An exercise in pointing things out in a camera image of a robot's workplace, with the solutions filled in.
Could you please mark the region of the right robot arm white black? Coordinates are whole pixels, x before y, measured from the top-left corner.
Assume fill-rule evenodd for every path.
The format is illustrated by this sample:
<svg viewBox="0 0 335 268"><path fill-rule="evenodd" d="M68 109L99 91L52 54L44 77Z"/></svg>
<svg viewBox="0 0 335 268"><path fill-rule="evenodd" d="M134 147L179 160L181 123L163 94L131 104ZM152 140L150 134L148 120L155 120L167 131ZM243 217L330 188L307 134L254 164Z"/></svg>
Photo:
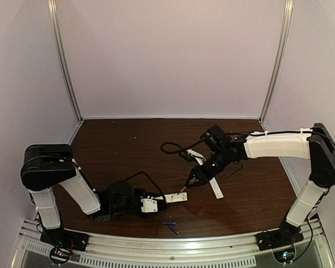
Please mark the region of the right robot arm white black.
<svg viewBox="0 0 335 268"><path fill-rule="evenodd" d="M326 192L335 186L335 142L322 123L296 131L250 133L226 133L214 125L200 140L213 155L191 170L187 188L209 183L229 164L241 160L292 157L310 161L309 179L280 225L280 230L289 234L297 232Z"/></svg>

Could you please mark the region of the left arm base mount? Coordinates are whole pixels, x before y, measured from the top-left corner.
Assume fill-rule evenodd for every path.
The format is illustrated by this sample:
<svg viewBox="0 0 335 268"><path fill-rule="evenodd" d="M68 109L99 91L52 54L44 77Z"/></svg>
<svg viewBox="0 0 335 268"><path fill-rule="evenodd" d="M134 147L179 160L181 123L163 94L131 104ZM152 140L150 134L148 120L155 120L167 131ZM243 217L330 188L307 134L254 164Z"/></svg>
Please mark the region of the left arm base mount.
<svg viewBox="0 0 335 268"><path fill-rule="evenodd" d="M49 243L54 247L60 247L71 251L84 252L89 240L86 233L69 231L60 223L58 228L47 229L42 225L41 242Z"/></svg>

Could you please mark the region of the white battery cover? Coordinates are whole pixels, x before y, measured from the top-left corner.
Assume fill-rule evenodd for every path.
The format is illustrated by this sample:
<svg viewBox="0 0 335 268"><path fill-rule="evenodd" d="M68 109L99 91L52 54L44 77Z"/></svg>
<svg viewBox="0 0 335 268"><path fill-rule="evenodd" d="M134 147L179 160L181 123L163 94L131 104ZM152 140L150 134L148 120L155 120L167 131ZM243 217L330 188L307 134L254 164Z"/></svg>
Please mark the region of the white battery cover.
<svg viewBox="0 0 335 268"><path fill-rule="evenodd" d="M224 198L224 195L218 185L218 182L215 178L211 179L210 182L210 187L212 188L212 191L217 199L222 199Z"/></svg>

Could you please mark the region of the white remote control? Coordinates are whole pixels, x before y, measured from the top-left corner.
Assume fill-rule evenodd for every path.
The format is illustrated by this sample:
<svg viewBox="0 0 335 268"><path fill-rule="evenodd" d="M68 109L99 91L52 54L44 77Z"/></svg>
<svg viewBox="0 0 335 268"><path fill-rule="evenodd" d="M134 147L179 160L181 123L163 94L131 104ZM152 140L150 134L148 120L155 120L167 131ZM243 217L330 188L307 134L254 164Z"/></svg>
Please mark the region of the white remote control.
<svg viewBox="0 0 335 268"><path fill-rule="evenodd" d="M188 200L188 194L186 192L167 194L165 195L166 203L178 203L186 202Z"/></svg>

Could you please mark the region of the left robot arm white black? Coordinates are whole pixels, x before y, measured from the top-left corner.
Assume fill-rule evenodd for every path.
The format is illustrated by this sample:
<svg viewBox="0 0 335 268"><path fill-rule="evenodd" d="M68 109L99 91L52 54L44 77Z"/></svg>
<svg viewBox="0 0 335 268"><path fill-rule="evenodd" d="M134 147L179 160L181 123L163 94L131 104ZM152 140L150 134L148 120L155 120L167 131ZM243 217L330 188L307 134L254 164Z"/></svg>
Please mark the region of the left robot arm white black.
<svg viewBox="0 0 335 268"><path fill-rule="evenodd" d="M106 222L126 213L146 216L167 208L166 197L153 182L157 193L134 189L128 179L109 184L106 190L96 191L75 161L68 144L31 145L24 153L20 171L41 218L44 230L63 228L53 186L60 185L76 202L81 211L94 222Z"/></svg>

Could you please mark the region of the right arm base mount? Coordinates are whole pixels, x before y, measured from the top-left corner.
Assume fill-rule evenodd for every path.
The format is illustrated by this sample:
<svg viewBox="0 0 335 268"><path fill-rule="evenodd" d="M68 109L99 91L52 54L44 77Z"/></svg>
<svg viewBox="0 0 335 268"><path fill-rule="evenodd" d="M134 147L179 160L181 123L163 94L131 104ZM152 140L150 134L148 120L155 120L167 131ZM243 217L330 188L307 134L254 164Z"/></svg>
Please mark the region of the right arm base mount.
<svg viewBox="0 0 335 268"><path fill-rule="evenodd" d="M260 251L292 245L304 239L300 225L294 226L287 222L286 216L278 229L264 230L256 234L257 245Z"/></svg>

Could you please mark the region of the purple battery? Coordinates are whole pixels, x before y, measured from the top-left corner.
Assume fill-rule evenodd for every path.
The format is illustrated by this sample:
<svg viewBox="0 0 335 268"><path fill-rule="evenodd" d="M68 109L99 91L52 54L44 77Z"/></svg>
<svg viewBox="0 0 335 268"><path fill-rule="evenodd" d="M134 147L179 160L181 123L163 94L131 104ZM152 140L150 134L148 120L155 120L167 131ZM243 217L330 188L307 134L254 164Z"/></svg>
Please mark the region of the purple battery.
<svg viewBox="0 0 335 268"><path fill-rule="evenodd" d="M169 229L174 232L176 235L179 235L180 232L174 227L174 226L169 226Z"/></svg>
<svg viewBox="0 0 335 268"><path fill-rule="evenodd" d="M163 225L164 226L175 226L176 222L164 222Z"/></svg>

